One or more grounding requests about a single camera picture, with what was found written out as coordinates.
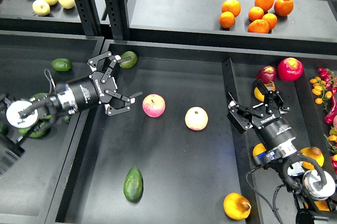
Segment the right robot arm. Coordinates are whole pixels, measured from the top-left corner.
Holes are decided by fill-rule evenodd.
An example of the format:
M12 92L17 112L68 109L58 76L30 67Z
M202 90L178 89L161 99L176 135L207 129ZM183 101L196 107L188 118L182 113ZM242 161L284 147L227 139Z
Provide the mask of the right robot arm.
M244 134L254 129L264 150L253 157L255 170L273 169L282 180L282 186L293 194L297 214L296 223L331 223L336 220L333 209L322 211L316 202L332 202L336 183L316 160L305 156L293 145L296 135L283 115L290 111L284 106L280 91L268 89L260 80L254 86L263 94L263 102L244 107L227 92L227 117Z

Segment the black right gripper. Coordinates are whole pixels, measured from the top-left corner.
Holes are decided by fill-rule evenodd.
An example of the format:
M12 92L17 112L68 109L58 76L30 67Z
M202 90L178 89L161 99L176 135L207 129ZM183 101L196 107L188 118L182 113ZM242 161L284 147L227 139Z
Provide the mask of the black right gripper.
M287 120L282 118L290 108L284 105L281 92L269 90L261 80L255 80L253 86L264 96L262 103L254 108L244 107L231 92L227 92L227 118L240 134L254 127L268 151L279 149L284 153L294 153L292 141L296 135Z

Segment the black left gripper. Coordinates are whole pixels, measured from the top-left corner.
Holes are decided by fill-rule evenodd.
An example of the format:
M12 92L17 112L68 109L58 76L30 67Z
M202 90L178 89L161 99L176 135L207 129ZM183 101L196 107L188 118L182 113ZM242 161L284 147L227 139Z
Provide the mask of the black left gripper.
M135 103L135 98L141 96L143 92L136 92L131 96L124 96L117 93L117 85L113 74L115 66L122 62L131 60L130 56L121 58L120 55L113 55L108 51L88 59L87 65L92 73L89 76L66 82L66 93L70 94L73 108L76 111L84 111L99 104L104 104L105 114L114 116L131 110L131 104ZM112 98L123 102L121 108L114 108L110 105Z

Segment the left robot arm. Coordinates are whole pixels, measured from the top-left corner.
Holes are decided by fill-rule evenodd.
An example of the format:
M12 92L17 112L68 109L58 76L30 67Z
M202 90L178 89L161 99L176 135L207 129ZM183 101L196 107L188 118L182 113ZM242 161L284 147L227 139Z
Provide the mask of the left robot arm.
M121 95L112 76L117 64L130 61L131 56L122 57L105 52L87 61L91 69L88 76L65 83L58 91L51 72L45 70L49 81L49 93L41 98L12 100L1 95L1 112L8 123L17 129L27 129L16 141L1 135L1 174L7 172L24 154L23 142L32 134L47 131L65 115L89 110L98 105L105 107L105 114L113 116L128 112L141 92L131 96Z

